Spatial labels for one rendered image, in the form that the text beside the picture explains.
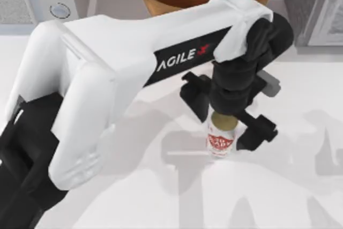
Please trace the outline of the pale grey rounded box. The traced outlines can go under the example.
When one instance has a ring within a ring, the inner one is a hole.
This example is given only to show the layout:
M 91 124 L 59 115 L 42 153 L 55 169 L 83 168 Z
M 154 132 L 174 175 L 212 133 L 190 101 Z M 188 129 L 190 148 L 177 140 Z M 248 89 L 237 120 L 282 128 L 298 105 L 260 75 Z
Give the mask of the pale grey rounded box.
M 264 70 L 260 71 L 258 76 L 266 82 L 266 86 L 262 89 L 262 93 L 270 98 L 275 97 L 281 90 L 280 80 Z

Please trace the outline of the round microwave knob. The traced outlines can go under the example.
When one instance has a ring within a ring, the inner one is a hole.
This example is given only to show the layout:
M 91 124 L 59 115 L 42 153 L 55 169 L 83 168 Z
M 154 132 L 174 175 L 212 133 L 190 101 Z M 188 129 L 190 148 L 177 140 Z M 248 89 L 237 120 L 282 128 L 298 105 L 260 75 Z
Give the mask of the round microwave knob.
M 58 19 L 67 19 L 71 15 L 70 8 L 63 3 L 56 3 L 49 8 L 50 14 Z

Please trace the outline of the red and white can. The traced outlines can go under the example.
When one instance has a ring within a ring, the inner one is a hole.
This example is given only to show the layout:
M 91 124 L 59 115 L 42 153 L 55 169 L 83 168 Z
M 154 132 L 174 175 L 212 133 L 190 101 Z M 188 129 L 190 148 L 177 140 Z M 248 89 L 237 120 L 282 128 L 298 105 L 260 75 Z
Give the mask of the red and white can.
M 238 119 L 213 111 L 207 124 L 206 148 L 216 158 L 225 158 L 236 141 Z

